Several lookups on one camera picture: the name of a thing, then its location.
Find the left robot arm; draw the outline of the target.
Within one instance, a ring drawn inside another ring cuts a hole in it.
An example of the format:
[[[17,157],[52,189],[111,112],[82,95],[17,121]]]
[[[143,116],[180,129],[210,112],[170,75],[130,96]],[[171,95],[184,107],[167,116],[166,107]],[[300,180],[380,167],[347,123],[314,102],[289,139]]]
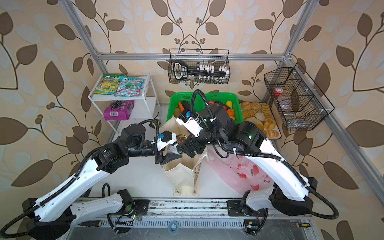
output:
[[[156,164],[181,158],[163,154],[177,142],[175,133],[156,128],[153,140],[145,139],[145,121],[124,128],[113,142],[89,152],[78,170],[50,193],[23,202],[24,212],[1,229],[2,239],[30,236],[36,240],[56,240],[78,223],[100,215],[122,211],[133,204],[127,190],[84,204],[75,201],[93,185],[129,163],[131,157],[154,157]]]

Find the small printed can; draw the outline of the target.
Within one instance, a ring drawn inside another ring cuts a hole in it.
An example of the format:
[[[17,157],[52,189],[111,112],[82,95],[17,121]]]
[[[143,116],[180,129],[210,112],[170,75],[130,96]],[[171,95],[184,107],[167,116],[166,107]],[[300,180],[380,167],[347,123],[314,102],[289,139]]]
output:
[[[186,135],[183,135],[183,134],[179,134],[177,135],[177,143],[178,145],[181,144],[182,142],[184,142],[188,137]]]

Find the cream canvas tote bag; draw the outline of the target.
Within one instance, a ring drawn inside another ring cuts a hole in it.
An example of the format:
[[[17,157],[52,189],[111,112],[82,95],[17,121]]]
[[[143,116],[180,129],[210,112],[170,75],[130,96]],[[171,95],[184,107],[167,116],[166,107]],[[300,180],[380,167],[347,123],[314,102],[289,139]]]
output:
[[[202,154],[196,154],[193,158],[182,154],[182,158],[163,165],[165,174],[174,185],[174,196],[195,196],[200,195],[199,173],[207,150]]]

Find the yellow-green snack packet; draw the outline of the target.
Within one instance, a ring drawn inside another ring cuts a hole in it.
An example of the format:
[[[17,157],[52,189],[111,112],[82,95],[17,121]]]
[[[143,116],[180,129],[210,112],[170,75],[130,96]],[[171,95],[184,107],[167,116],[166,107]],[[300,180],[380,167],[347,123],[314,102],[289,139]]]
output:
[[[101,80],[96,85],[94,90],[95,95],[114,95],[117,92],[120,84],[120,77],[125,77],[124,74],[106,74],[102,75]]]

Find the magenta snack bag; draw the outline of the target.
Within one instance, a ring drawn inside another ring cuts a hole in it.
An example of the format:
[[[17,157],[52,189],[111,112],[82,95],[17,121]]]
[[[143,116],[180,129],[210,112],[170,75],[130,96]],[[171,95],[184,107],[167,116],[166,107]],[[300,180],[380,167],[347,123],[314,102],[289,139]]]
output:
[[[113,101],[104,110],[104,119],[106,121],[127,121],[131,116],[134,106],[134,100]]]

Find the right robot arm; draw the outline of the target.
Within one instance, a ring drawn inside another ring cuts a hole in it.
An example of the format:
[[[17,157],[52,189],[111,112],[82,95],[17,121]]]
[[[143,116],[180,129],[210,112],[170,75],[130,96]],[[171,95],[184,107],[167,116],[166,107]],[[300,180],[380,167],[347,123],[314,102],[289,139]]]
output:
[[[190,132],[177,147],[182,153],[193,158],[211,145],[228,156],[247,158],[271,178],[274,186],[267,198],[252,200],[250,193],[243,195],[250,209],[273,207],[287,216],[310,214],[325,220],[339,217],[337,208],[316,191],[317,181],[298,173],[256,124],[235,123],[223,107],[210,105],[201,90],[193,92],[190,107],[177,123]]]

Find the teal-red snack packet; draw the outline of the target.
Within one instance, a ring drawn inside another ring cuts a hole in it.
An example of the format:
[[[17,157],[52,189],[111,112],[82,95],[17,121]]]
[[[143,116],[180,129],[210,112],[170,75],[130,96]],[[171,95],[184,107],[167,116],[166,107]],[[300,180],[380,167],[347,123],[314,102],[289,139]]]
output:
[[[145,82],[142,78],[120,77],[115,97],[137,97]]]

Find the green basket with vegetables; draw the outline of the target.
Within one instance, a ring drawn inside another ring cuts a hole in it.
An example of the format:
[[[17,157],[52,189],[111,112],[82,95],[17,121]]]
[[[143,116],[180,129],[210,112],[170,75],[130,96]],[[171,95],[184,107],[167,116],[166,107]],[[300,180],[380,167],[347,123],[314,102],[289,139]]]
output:
[[[175,109],[179,109],[179,102],[187,102],[188,104],[191,103],[193,92],[182,92],[182,93],[175,93],[170,98],[170,105],[167,115],[167,120],[170,120],[174,116]],[[200,95],[197,95],[195,104],[194,104],[194,110],[200,113],[204,108],[205,104],[201,98]]]

